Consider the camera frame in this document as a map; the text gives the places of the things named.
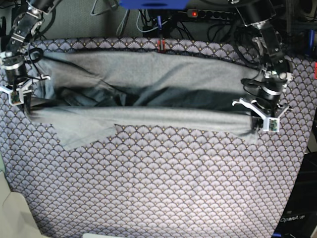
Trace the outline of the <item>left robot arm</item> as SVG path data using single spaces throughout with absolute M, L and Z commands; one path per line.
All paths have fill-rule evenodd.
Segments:
M 228 5 L 237 10 L 245 27 L 254 27 L 260 34 L 253 38 L 259 52 L 258 74 L 241 79 L 250 98 L 240 98 L 232 104 L 251 110 L 254 128 L 279 132 L 282 116 L 291 109 L 288 104 L 281 105 L 279 101 L 293 74 L 291 63 L 285 59 L 277 32 L 270 22 L 276 15 L 274 7 L 269 0 L 230 0 Z

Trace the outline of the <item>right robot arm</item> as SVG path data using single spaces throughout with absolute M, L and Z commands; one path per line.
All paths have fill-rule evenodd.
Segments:
M 9 36 L 0 39 L 0 67 L 7 78 L 0 91 L 7 95 L 11 106 L 23 112 L 30 110 L 32 85 L 51 78 L 40 73 L 35 65 L 43 57 L 43 50 L 30 46 L 54 23 L 59 3 L 59 0 L 26 1 L 26 8 L 15 18 Z

